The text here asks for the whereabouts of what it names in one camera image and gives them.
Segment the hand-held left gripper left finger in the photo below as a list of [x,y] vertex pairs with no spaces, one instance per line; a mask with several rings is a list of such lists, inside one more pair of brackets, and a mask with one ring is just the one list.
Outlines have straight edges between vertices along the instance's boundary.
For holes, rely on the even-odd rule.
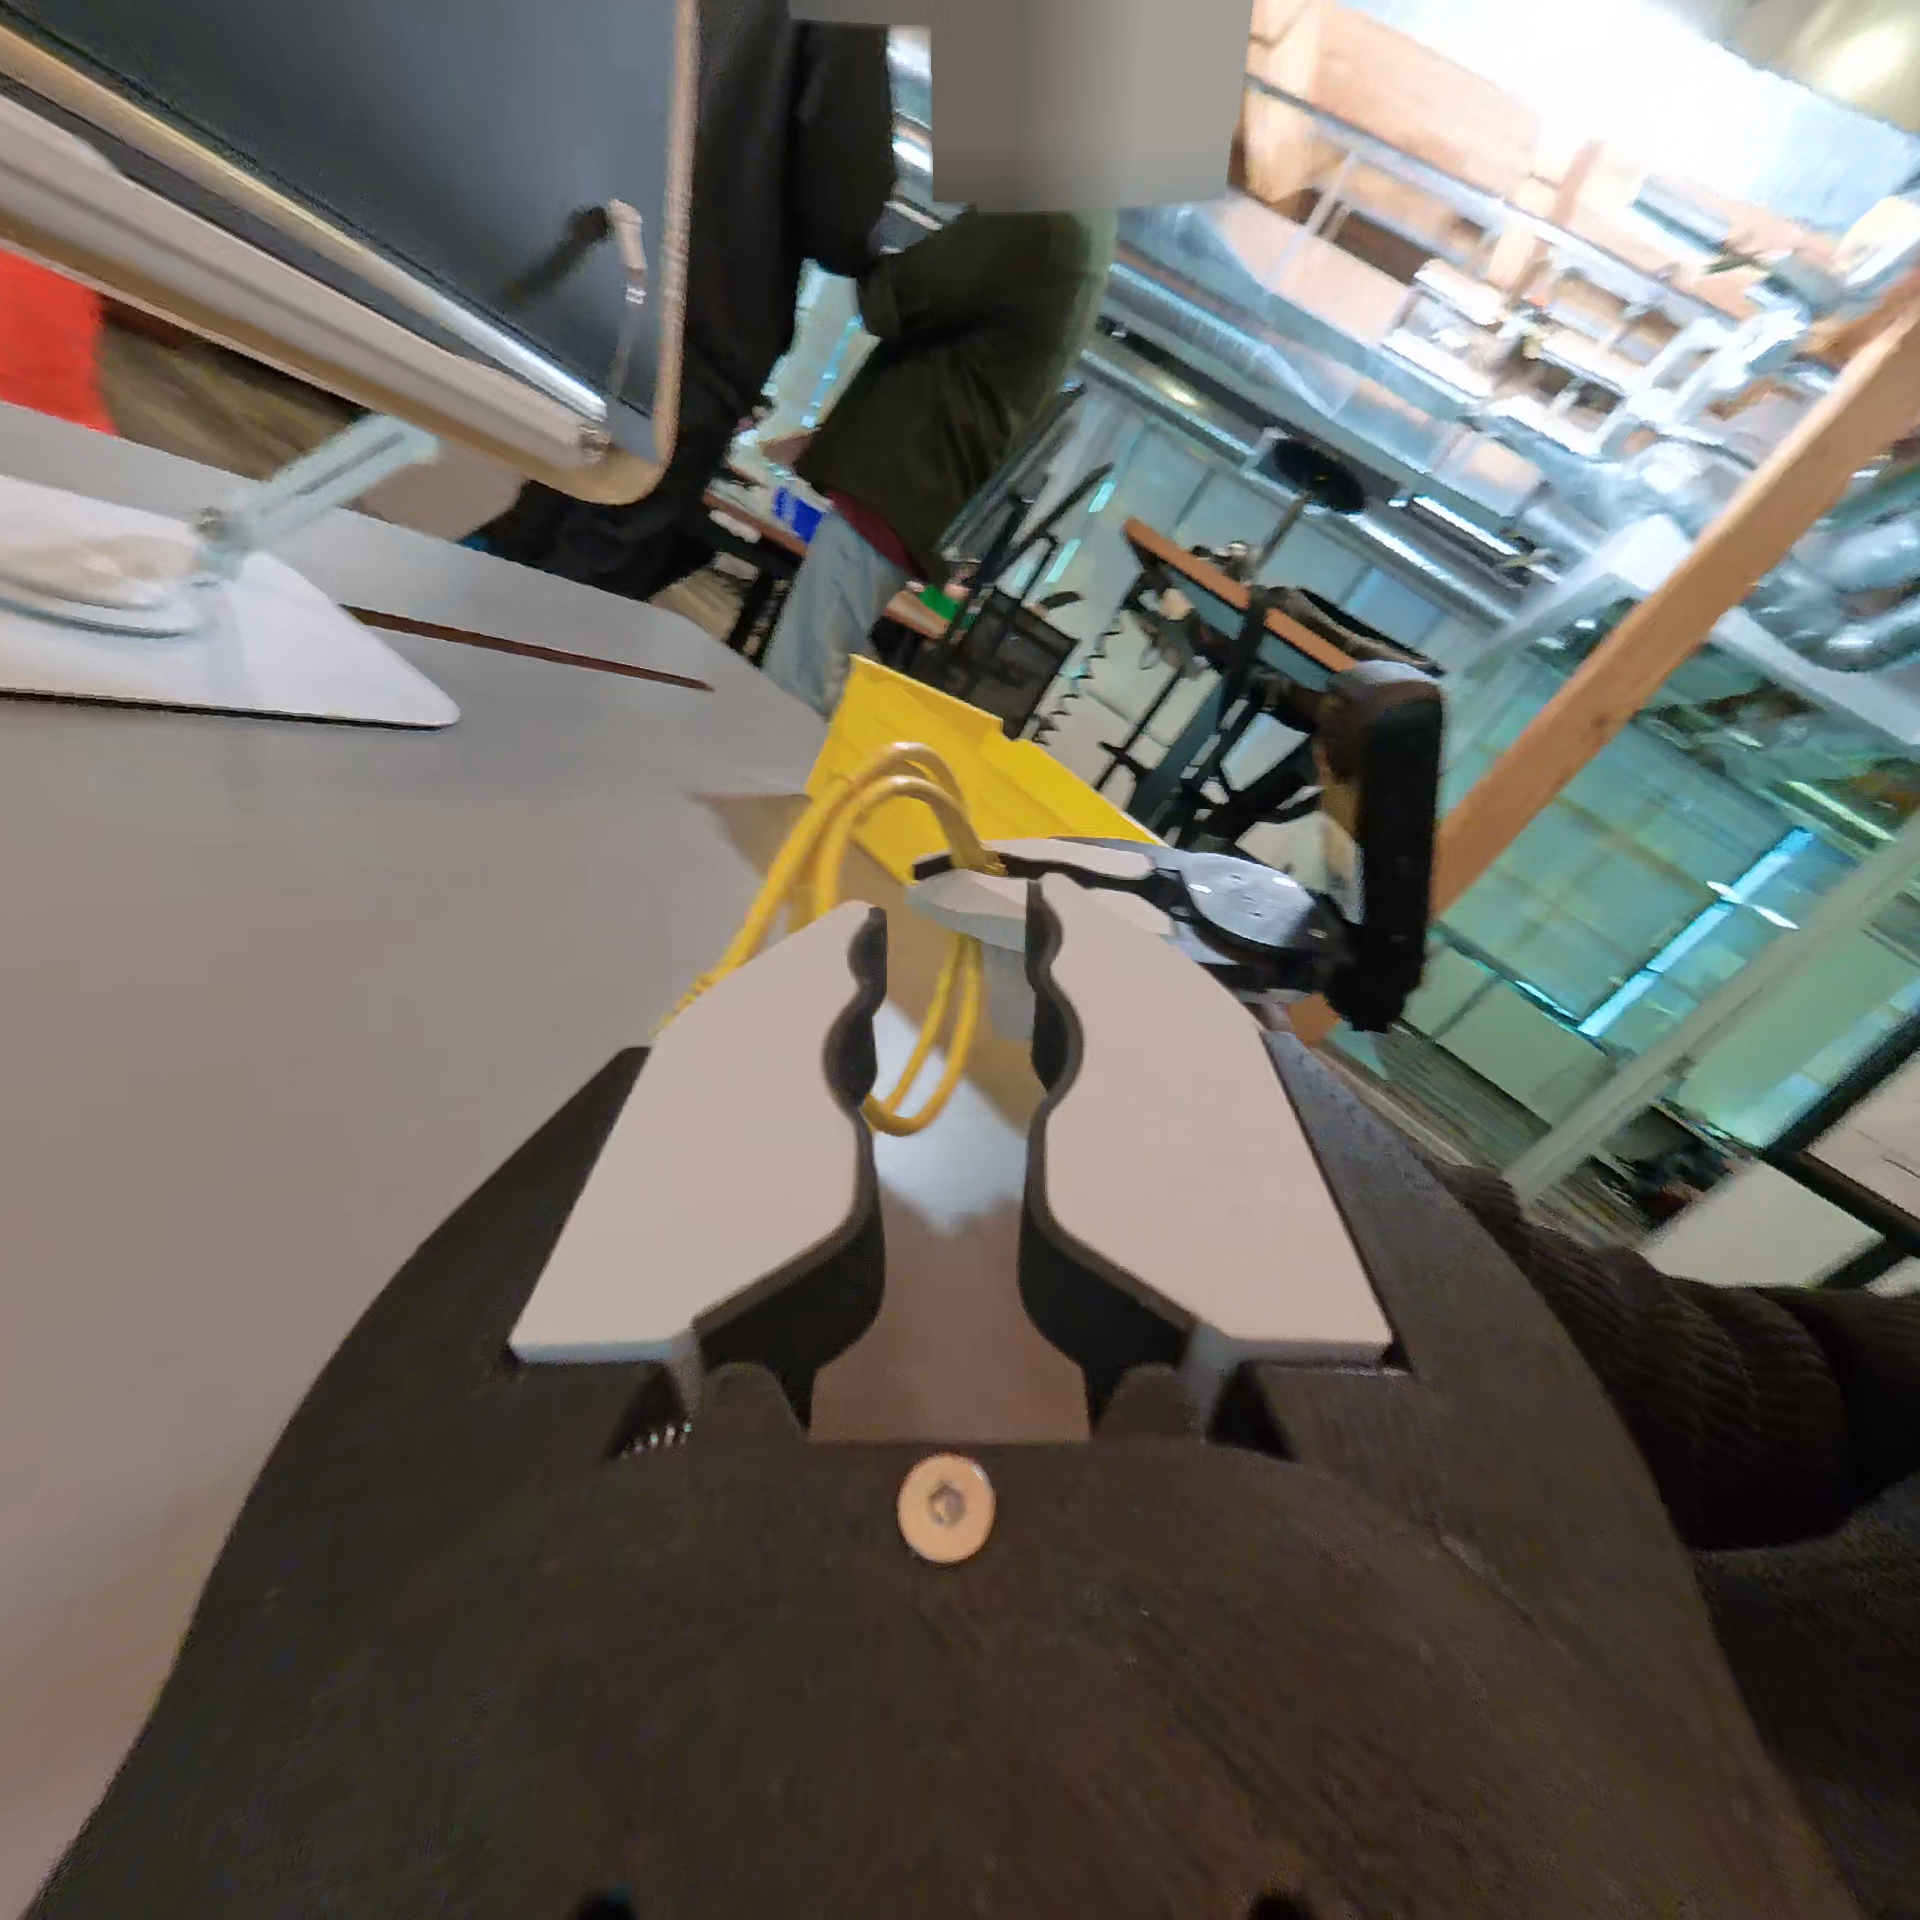
[[883,912],[837,906],[644,1055],[510,1333],[519,1362],[835,1362],[877,1319]]

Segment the white tablet stand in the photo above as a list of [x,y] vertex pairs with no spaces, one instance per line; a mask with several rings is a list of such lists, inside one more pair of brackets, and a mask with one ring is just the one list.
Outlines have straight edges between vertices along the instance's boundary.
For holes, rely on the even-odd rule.
[[456,446],[365,416],[192,522],[2,480],[2,696],[449,729],[442,691],[273,558],[302,528]]

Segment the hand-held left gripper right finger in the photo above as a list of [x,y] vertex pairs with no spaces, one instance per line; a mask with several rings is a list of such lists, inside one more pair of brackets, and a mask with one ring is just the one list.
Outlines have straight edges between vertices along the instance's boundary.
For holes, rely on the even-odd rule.
[[1249,1012],[1109,893],[1025,893],[1029,1205],[1182,1367],[1380,1367],[1392,1326]]

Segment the plywood board with black panel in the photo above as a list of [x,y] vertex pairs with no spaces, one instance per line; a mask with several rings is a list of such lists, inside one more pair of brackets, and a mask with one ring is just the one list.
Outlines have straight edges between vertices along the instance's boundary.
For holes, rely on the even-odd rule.
[[682,406],[695,2],[2,2],[2,242],[590,502]]

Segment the orange cone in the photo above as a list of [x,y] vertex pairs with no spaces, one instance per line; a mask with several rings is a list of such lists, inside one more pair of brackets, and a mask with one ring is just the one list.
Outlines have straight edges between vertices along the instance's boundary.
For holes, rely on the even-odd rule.
[[114,436],[95,290],[2,249],[2,401]]

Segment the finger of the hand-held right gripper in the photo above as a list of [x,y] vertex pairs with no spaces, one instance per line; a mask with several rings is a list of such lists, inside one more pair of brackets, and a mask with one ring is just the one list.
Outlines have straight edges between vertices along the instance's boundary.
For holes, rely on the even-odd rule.
[[1002,1040],[1029,1040],[1037,992],[1025,979],[1025,879],[931,872],[910,883],[910,909],[981,946],[985,1004]]
[[1147,906],[1189,906],[1189,883],[1172,850],[1125,839],[990,839],[993,872],[958,867],[957,855],[914,864],[910,906],[1025,906],[1042,876],[1082,890],[1125,893]]

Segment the wood-topped black frame table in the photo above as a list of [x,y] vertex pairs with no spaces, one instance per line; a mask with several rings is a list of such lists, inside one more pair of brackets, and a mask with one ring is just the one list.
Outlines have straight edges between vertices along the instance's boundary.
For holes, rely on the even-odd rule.
[[1303,820],[1320,805],[1312,734],[1331,685],[1356,664],[1441,669],[1300,586],[1258,586],[1243,544],[1176,548],[1122,522],[1137,578],[1112,634],[1134,630],[1141,664],[1165,669],[1141,714],[1104,744],[1099,788],[1134,781],[1125,811],[1167,846],[1236,853],[1253,828]]

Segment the yellow storage bin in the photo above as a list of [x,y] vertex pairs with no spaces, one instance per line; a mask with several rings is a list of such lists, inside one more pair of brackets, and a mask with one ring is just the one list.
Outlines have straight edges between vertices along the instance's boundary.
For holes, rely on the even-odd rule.
[[981,842],[1100,839],[1155,842],[1147,828],[1076,781],[1040,744],[1007,740],[988,709],[857,659],[806,773],[806,801],[826,805],[880,757],[936,757]]

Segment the black round lamp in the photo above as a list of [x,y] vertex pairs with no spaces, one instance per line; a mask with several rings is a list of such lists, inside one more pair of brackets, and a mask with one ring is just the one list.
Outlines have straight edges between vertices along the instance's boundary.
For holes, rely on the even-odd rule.
[[1366,510],[1362,476],[1310,441],[1275,436],[1262,446],[1253,473],[1284,492],[1282,517],[1249,560],[1246,584],[1253,586],[1264,584],[1270,558],[1306,513],[1358,517]]

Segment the person's right forearm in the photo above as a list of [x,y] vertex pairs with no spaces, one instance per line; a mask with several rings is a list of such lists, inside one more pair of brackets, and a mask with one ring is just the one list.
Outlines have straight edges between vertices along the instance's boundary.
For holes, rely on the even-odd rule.
[[1569,1333],[1688,1549],[1916,1568],[1916,1295],[1672,1279],[1531,1225],[1491,1170],[1430,1170]]

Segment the silver ventilation duct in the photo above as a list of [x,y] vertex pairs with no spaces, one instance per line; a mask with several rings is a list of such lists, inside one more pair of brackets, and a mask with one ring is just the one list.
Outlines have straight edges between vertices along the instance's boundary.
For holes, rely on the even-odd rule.
[[1125,329],[1383,480],[1516,517],[1603,468],[1516,362],[1446,343],[1459,313],[1246,198],[1122,210],[1109,288]]

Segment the wooden beam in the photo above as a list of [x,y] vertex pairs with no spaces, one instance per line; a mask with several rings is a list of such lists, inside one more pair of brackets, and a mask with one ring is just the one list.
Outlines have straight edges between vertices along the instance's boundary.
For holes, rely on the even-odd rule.
[[1453,909],[1499,858],[1523,825],[1707,642],[1720,616],[1746,600],[1841,502],[1849,480],[1913,423],[1916,296],[1855,351],[1835,384],[1731,492],[1656,589],[1603,634],[1499,758],[1446,811],[1430,846],[1429,909],[1402,941],[1415,975],[1425,971],[1430,915]]

